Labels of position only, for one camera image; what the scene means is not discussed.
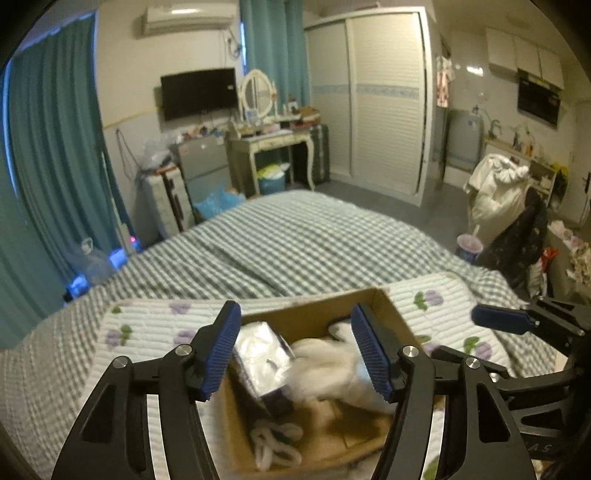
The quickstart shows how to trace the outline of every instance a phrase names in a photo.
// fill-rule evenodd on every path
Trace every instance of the gray plaid blanket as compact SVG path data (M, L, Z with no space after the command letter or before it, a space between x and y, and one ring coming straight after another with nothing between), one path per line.
M134 257L107 284L0 355L0 421L42 478L79 412L106 309L128 299L257 299L380 286L447 271L483 303L521 303L497 272L476 268L405 223L317 193L246 202ZM499 333L514 371L553 371L533 335Z

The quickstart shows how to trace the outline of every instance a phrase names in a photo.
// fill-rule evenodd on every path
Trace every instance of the suitcase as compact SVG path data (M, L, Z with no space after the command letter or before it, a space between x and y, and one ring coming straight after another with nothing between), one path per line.
M180 169L144 177L143 189L158 231L164 239L195 225Z
M314 164L312 179L318 185L330 180L329 128L327 125L310 127L310 135L314 142ZM306 144L293 146L294 177L297 182L308 185L307 163L308 147Z

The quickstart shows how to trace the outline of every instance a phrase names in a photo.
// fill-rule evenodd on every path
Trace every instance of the hanging clothes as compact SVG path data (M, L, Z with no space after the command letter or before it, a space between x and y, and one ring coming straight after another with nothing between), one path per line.
M450 83L455 78L452 61L442 56L437 57L437 106L449 107Z
M478 226L486 248L525 209L530 169L519 167L504 155L487 155L464 186L469 195L468 231Z
M546 205L538 192L529 188L524 211L480 254L476 265L498 270L520 298L529 300L530 266L542 256L547 231Z

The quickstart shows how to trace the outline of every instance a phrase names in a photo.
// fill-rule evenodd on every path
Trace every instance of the blue light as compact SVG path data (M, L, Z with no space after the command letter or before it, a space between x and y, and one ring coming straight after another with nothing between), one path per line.
M6 163L8 166L8 175L10 176L10 183L14 190L14 195L18 198L17 179L14 174L14 163L12 162L12 154L9 146L9 131L8 131L8 85L10 78L10 71L12 69L12 59L8 61L6 69L4 70L4 84L2 85L2 132L4 135L4 154L6 155Z
M142 247L139 244L139 240L132 238L131 244L134 247L134 250L137 253L141 253ZM122 248L118 248L117 250L113 250L113 252L109 256L109 260L113 265L113 268L116 270L121 270L124 265L127 265L127 255L125 255L125 251ZM78 275L72 283L68 286L68 291L70 295L72 295L73 299L77 299L82 295L86 294L90 290L90 284L86 281L84 275Z
M244 22L240 22L240 41L242 42L242 71L246 75L246 34L244 33Z

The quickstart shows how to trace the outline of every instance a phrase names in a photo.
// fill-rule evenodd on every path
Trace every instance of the black coat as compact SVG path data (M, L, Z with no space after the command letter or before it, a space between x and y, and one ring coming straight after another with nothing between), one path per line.
M527 297L529 266L544 251L548 210L535 189L525 196L525 210L478 256L476 265L498 270L522 298Z

